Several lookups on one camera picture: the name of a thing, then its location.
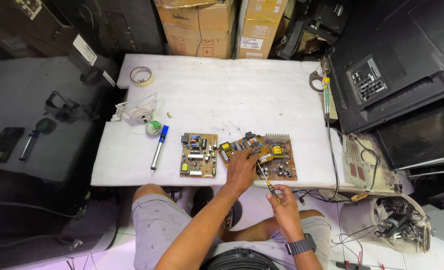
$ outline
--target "label on box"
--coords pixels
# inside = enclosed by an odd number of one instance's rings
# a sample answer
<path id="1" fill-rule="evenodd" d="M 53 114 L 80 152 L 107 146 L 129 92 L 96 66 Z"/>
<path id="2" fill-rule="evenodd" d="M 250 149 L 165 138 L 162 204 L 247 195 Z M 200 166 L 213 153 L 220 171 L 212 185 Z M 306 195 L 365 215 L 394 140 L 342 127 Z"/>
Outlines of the label on box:
<path id="1" fill-rule="evenodd" d="M 112 77 L 110 77 L 110 75 L 104 70 L 103 71 L 103 76 L 107 79 L 107 81 L 109 81 L 109 83 L 115 87 L 115 82 L 113 81 Z"/>
<path id="2" fill-rule="evenodd" d="M 95 52 L 92 51 L 90 46 L 88 46 L 88 44 L 80 35 L 77 35 L 77 38 L 75 38 L 74 46 L 81 53 L 81 55 L 85 57 L 85 59 L 90 63 L 90 65 L 93 66 L 95 60 L 97 60 L 97 54 L 95 54 Z"/>
<path id="3" fill-rule="evenodd" d="M 264 56 L 263 53 L 256 53 L 256 52 L 247 52 L 245 55 L 246 59 L 262 59 L 262 56 Z"/>
<path id="4" fill-rule="evenodd" d="M 243 37 L 240 47 L 243 49 L 260 50 L 262 48 L 262 43 L 264 43 L 263 39 Z"/>
<path id="5" fill-rule="evenodd" d="M 254 37 L 254 38 L 268 38 L 269 32 L 270 32 L 270 27 L 268 27 L 268 26 L 254 25 L 254 29 L 252 29 L 252 37 Z"/>

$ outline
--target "black watch strap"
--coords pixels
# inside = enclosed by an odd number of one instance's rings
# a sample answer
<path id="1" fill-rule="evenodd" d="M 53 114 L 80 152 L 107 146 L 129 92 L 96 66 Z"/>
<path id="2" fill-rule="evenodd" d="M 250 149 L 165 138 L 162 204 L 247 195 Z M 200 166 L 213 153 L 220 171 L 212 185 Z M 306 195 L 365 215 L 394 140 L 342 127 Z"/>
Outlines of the black watch strap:
<path id="1" fill-rule="evenodd" d="M 289 255 L 292 256 L 309 250 L 313 250 L 314 252 L 317 250 L 314 238 L 312 238 L 309 233 L 305 234 L 305 239 L 285 244 L 285 248 Z"/>

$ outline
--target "white tile floor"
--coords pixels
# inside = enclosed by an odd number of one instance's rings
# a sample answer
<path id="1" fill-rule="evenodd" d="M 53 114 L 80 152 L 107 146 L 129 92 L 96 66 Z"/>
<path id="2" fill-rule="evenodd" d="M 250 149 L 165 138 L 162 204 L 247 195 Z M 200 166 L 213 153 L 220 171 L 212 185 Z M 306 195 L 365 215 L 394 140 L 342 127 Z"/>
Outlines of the white tile floor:
<path id="1" fill-rule="evenodd" d="M 177 204 L 186 212 L 190 211 L 195 188 L 185 189 L 176 196 Z M 265 198 L 267 189 L 251 187 L 241 197 L 243 215 L 234 230 L 241 230 L 256 224 L 273 215 L 272 209 Z M 127 201 L 123 207 L 123 213 L 119 222 L 119 229 L 113 245 L 104 252 L 91 256 L 77 257 L 70 262 L 74 270 L 133 270 L 135 258 L 135 230 L 131 218 L 131 201 Z M 328 219 L 332 227 L 331 236 L 334 242 L 338 242 L 342 233 L 339 225 L 339 211 L 341 204 L 329 204 L 305 197 L 305 206 L 299 204 L 300 210 L 316 209 Z M 431 251 L 423 255 L 402 255 L 392 249 L 376 245 L 374 242 L 361 242 L 363 246 L 363 264 L 372 270 L 381 270 L 383 264 L 385 269 L 396 270 L 444 270 L 444 241 L 433 238 Z M 360 246 L 357 242 L 346 244 L 349 249 L 359 254 Z M 336 245 L 331 249 L 329 270 L 337 270 L 335 261 L 348 260 L 357 262 L 355 255 L 345 247 Z M 70 270 L 66 262 L 59 262 L 39 270 Z"/>

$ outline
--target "power supply board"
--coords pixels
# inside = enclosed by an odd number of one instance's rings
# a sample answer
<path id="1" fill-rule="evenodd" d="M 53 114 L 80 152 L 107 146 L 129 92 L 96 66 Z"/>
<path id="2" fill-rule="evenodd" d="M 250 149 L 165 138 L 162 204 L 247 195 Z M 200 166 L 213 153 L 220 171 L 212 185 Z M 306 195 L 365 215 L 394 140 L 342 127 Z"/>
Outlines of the power supply board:
<path id="1" fill-rule="evenodd" d="M 259 164 L 262 170 L 257 166 L 255 180 L 265 180 L 265 174 L 269 181 L 297 181 L 292 145 L 288 134 L 265 134 L 265 136 L 261 136 L 247 132 L 245 137 L 238 141 L 220 144 L 219 155 L 227 169 L 231 156 L 236 151 L 243 149 L 249 149 L 259 156 Z"/>
<path id="2" fill-rule="evenodd" d="M 217 135 L 185 133 L 181 138 L 181 177 L 215 178 L 217 175 Z"/>

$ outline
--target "gray shorts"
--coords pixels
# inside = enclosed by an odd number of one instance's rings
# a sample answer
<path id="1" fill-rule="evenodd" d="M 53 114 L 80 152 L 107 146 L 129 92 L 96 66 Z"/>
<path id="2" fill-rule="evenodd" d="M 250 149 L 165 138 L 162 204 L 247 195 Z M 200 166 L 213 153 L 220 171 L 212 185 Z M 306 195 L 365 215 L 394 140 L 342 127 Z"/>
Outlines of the gray shorts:
<path id="1" fill-rule="evenodd" d="M 132 205 L 135 225 L 135 262 L 137 270 L 154 269 L 164 252 L 192 219 L 169 198 L 160 194 L 140 197 Z M 324 217 L 310 217 L 300 220 L 303 232 L 312 235 L 317 245 L 317 256 L 327 269 L 330 254 L 330 225 Z M 291 255 L 285 248 L 285 238 L 276 231 L 264 242 L 223 242 L 215 237 L 206 260 L 235 248 L 251 249 L 269 257 L 281 270 L 295 269 Z"/>

